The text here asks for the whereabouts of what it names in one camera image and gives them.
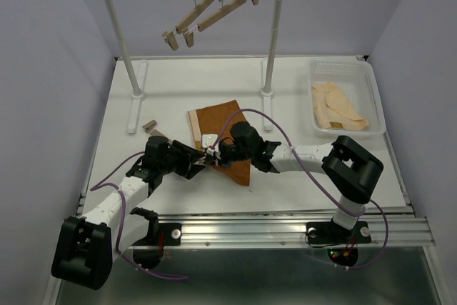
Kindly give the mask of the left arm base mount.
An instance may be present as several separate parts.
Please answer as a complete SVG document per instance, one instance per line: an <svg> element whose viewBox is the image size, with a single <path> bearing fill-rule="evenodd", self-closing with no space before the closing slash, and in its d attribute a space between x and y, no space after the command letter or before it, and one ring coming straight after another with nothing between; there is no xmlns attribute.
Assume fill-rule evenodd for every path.
<svg viewBox="0 0 457 305"><path fill-rule="evenodd" d="M181 245L182 232L181 223L160 221L155 211L135 207L121 231L121 257L153 271L164 258L165 248Z"/></svg>

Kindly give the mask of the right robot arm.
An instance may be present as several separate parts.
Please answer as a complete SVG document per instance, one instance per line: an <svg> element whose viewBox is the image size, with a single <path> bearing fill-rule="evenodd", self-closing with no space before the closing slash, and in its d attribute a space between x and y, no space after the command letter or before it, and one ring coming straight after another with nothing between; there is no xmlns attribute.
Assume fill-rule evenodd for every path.
<svg viewBox="0 0 457 305"><path fill-rule="evenodd" d="M310 177L325 174L341 194L328 232L337 241L344 241L354 233L354 226L371 200L384 169L373 154L348 136L315 146L267 141L246 121L234 124L230 135L230 144L214 134L201 137L208 162L228 169L236 162L248 161L263 173L303 171Z"/></svg>

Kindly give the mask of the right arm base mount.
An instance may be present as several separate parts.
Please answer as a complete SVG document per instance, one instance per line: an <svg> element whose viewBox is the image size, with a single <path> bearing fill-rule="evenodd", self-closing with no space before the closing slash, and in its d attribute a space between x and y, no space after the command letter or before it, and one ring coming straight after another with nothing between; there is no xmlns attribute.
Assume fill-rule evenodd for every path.
<svg viewBox="0 0 457 305"><path fill-rule="evenodd" d="M358 261L358 244L370 244L371 232L366 221L357 221L345 229L333 221L306 224L305 241L311 248L327 248L331 262L337 266L354 267Z"/></svg>

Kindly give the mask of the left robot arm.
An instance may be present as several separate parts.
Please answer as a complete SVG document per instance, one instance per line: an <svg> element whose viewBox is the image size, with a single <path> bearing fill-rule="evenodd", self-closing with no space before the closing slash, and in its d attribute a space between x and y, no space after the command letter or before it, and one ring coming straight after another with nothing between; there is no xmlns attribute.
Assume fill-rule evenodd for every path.
<svg viewBox="0 0 457 305"><path fill-rule="evenodd" d="M138 242L164 246L165 235L155 211L140 205L159 187L163 177L177 174L192 179L204 169L205 153L179 141L151 136L143 151L131 156L135 162L120 184L107 178L91 187L113 191L81 217L64 220L56 245L51 275L89 289L106 282L116 259Z"/></svg>

